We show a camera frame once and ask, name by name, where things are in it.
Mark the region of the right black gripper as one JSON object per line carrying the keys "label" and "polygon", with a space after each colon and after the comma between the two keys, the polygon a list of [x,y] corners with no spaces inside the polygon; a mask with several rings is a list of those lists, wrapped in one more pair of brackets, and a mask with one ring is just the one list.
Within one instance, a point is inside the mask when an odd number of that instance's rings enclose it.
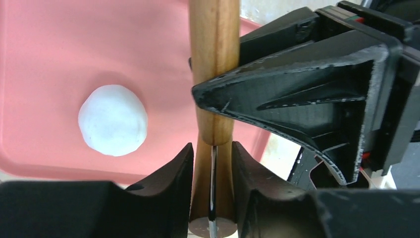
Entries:
{"label": "right black gripper", "polygon": [[241,37],[239,68],[212,81],[220,114],[319,155],[340,184],[387,173],[420,118],[420,30],[342,1],[294,10]]}

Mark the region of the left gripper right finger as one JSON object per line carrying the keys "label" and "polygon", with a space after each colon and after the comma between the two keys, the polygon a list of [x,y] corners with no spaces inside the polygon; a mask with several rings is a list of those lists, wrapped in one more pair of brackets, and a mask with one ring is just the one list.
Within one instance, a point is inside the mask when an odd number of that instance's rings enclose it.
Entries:
{"label": "left gripper right finger", "polygon": [[232,143],[232,174],[241,238],[417,238],[420,192],[413,189],[305,191]]}

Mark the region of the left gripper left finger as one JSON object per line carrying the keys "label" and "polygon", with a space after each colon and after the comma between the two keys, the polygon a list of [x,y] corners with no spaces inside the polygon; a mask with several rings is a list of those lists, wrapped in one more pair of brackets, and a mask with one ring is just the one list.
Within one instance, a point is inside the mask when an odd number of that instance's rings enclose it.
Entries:
{"label": "left gripper left finger", "polygon": [[121,188],[111,181],[8,181],[0,185],[3,238],[185,238],[193,145]]}

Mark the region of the white dough ball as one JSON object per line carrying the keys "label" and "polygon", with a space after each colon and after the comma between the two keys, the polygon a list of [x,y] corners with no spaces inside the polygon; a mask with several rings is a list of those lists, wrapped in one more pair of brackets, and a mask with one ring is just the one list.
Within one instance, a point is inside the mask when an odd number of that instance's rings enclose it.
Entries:
{"label": "white dough ball", "polygon": [[82,104],[78,125],[91,149],[120,157],[136,151],[144,143],[148,115],[132,91],[121,85],[104,85]]}

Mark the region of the wooden rolling pin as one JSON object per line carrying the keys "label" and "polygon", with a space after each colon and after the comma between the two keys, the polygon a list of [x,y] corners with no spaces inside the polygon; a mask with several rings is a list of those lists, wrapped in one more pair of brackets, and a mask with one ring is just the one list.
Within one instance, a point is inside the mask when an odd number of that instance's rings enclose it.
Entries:
{"label": "wooden rolling pin", "polygon": [[238,66],[240,3],[189,1],[191,69],[198,141],[194,161],[190,231],[203,238],[235,233],[231,144],[234,122],[216,114],[229,103],[212,79]]}

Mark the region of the pink silicone mat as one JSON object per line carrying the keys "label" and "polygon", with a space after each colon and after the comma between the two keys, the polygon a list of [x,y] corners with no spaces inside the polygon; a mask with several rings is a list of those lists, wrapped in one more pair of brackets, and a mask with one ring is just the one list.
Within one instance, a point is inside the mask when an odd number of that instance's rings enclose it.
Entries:
{"label": "pink silicone mat", "polygon": [[[185,0],[3,0],[0,168],[17,177],[133,183],[198,137]],[[147,138],[122,157],[89,148],[81,105],[98,87],[130,89]]]}

